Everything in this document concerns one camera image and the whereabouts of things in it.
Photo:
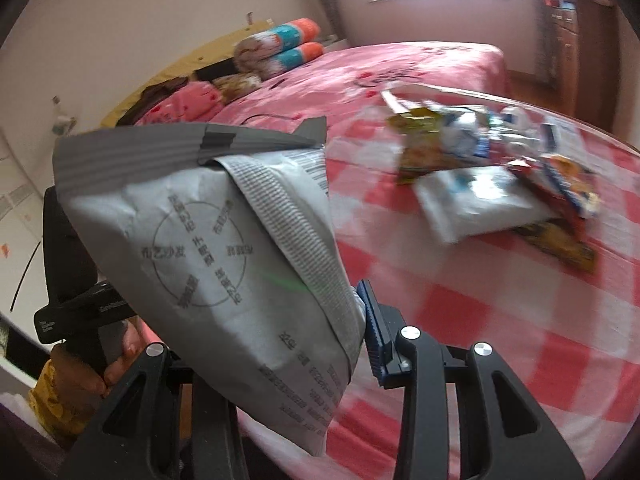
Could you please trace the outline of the left hand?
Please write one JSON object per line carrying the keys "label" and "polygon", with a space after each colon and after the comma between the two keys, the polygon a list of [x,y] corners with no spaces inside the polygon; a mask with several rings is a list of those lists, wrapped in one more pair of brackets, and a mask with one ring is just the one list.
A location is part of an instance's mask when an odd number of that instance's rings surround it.
{"label": "left hand", "polygon": [[50,361],[62,385],[72,391],[85,392],[94,396],[105,396],[125,375],[128,368],[140,356],[146,346],[139,332],[139,318],[128,318],[122,336],[122,353],[100,376],[79,356],[66,350],[65,344],[57,344],[50,353]]}

